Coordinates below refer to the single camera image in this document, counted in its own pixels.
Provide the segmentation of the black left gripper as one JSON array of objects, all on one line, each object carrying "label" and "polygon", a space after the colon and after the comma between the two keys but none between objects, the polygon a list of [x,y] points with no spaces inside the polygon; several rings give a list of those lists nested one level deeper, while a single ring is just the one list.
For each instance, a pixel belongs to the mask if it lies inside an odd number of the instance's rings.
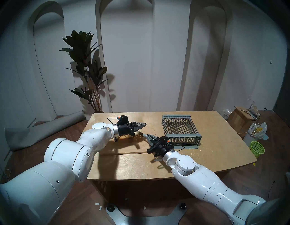
[{"label": "black left gripper", "polygon": [[144,128],[147,124],[143,122],[128,122],[126,124],[117,124],[119,136],[135,136],[135,132]]}]

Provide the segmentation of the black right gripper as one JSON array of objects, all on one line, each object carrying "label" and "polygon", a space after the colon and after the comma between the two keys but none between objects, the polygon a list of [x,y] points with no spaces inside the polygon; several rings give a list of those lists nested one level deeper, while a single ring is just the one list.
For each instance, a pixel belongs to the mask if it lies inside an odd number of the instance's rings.
[{"label": "black right gripper", "polygon": [[161,156],[163,158],[167,152],[170,152],[174,149],[174,145],[172,142],[166,142],[165,144],[161,144],[158,142],[159,138],[147,134],[147,141],[149,142],[149,145],[152,145],[149,149],[147,149],[148,154],[153,154],[153,156],[156,158],[158,156]]}]

